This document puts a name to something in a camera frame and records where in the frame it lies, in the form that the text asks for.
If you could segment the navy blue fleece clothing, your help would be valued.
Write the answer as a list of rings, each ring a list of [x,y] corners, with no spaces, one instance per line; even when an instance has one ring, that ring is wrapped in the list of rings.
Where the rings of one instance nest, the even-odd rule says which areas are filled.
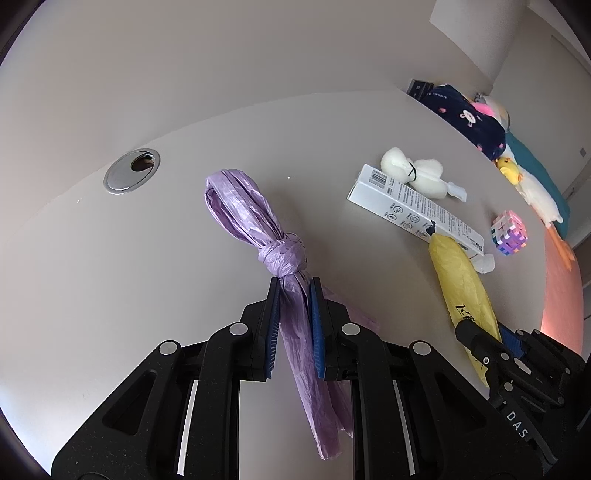
[[[449,84],[434,87],[420,102],[464,135],[489,160],[494,161],[506,148],[506,133],[490,115],[481,113]]]

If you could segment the white plush toy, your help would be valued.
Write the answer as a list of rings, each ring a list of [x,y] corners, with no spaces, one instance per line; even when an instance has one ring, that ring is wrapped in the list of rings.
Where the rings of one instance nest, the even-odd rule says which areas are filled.
[[[445,181],[443,165],[436,159],[413,161],[404,152],[393,147],[381,159],[381,171],[402,184],[409,184],[413,189],[432,200],[445,199],[451,196],[467,201],[467,192],[453,182]]]

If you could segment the yellow plastic bag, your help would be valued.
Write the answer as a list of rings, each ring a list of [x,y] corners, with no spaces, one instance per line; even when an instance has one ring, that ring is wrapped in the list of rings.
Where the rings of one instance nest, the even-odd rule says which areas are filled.
[[[453,238],[435,233],[431,237],[429,254],[453,326],[469,320],[501,341],[489,296],[461,246]]]

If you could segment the black wall socket panel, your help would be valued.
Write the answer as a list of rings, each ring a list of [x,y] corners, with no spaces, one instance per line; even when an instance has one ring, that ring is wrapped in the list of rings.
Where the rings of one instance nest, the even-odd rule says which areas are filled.
[[[417,101],[421,101],[434,88],[434,83],[413,79],[408,87],[407,94]]]

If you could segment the purple knotted plastic bag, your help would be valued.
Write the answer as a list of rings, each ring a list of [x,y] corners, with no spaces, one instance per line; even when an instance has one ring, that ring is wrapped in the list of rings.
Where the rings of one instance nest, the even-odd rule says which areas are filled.
[[[259,262],[280,280],[279,330],[297,393],[322,460],[342,453],[339,434],[353,434],[349,386],[327,382],[315,371],[308,320],[307,254],[297,234],[280,224],[256,182],[240,170],[219,170],[205,180],[205,204],[215,221],[232,237],[256,248]]]

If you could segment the white goose plush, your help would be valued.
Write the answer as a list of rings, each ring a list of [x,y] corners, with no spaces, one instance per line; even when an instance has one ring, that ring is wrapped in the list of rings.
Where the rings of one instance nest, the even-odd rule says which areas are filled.
[[[558,206],[546,188],[530,172],[519,168],[520,181],[517,190],[538,214],[544,225],[549,228],[553,222],[562,224],[564,219],[561,216]]]

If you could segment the purple foam puzzle cube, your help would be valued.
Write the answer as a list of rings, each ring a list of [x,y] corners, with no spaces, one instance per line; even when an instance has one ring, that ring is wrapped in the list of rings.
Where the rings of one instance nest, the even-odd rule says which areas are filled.
[[[528,243],[527,230],[523,221],[511,210],[504,211],[493,220],[491,236],[495,247],[505,256],[518,253]]]

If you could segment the pink bed sheet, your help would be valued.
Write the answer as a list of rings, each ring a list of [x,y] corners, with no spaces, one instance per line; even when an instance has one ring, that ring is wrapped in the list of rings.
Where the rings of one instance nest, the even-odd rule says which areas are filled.
[[[545,230],[546,287],[541,331],[577,354],[583,351],[584,306],[579,265],[552,226]]]

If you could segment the white rectangular carton box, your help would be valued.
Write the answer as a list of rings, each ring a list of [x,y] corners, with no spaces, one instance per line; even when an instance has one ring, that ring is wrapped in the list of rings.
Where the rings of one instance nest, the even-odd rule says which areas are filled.
[[[457,216],[411,187],[368,164],[356,177],[348,200],[430,243],[438,233],[453,238],[468,258],[484,256],[484,238]]]

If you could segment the yellow duck plush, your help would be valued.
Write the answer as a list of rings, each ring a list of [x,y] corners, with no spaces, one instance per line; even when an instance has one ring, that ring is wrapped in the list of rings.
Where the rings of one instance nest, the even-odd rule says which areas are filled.
[[[498,170],[505,176],[505,178],[514,186],[519,185],[522,181],[522,174],[519,166],[509,157],[500,157],[495,161]]]

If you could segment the pink white clothing pile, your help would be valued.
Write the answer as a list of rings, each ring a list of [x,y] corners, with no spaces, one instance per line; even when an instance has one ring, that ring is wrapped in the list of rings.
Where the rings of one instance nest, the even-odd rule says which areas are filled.
[[[495,118],[505,131],[510,130],[511,118],[508,110],[490,95],[478,93],[472,105],[479,112]]]

